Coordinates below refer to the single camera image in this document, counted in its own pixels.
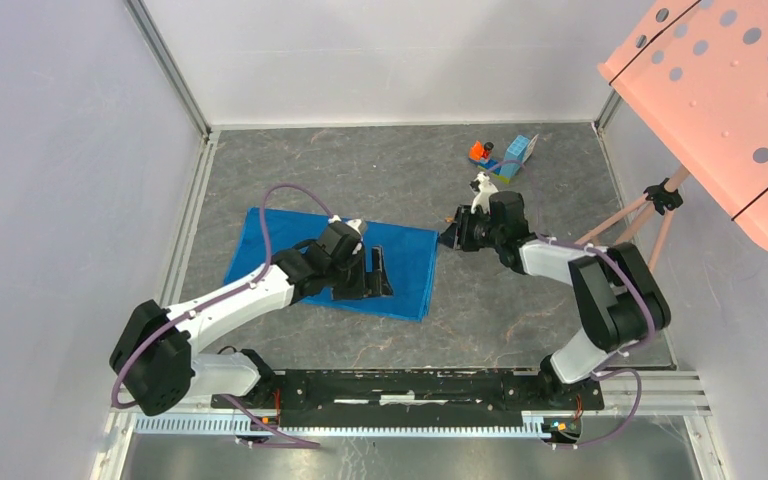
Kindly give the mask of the blue cloth napkin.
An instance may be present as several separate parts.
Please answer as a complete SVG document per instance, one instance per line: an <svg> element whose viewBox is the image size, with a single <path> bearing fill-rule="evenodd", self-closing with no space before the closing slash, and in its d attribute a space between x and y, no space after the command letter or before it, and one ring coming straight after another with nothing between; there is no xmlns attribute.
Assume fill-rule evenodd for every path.
<svg viewBox="0 0 768 480"><path fill-rule="evenodd" d="M223 279L225 285L257 271L264 261L260 209L247 211L242 232ZM318 236L327 219L323 214L268 209L265 219L275 252ZM436 265L438 233L432 230L371 222L364 240L383 251L383 264L394 294L389 297L337 301L328 289L305 303L358 313L421 321L428 313Z"/></svg>

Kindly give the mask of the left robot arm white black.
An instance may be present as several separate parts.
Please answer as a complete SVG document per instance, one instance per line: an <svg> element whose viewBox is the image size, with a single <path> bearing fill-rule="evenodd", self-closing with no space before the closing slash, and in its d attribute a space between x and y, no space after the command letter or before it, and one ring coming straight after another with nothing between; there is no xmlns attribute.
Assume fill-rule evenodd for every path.
<svg viewBox="0 0 768 480"><path fill-rule="evenodd" d="M274 381L252 354L207 354L222 336L269 312L330 290L335 300L390 296L384 250L364 239L366 224L334 216L322 233L274 252L250 274L171 306L138 304L109 359L116 378L111 403L162 414L181 400L230 394L250 407L266 405Z"/></svg>

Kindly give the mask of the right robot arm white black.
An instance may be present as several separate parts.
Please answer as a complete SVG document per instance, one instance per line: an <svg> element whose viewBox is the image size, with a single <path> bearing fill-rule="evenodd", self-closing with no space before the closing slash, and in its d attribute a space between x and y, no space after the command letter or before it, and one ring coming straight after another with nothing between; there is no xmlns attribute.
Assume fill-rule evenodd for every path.
<svg viewBox="0 0 768 480"><path fill-rule="evenodd" d="M551 408L566 406L578 383L596 379L612 358L648 344L671 322L668 302L634 244L578 245L534 232L519 193L459 206L438 241L463 252L492 249L515 273L572 288L581 327L544 359L537 382L540 400Z"/></svg>

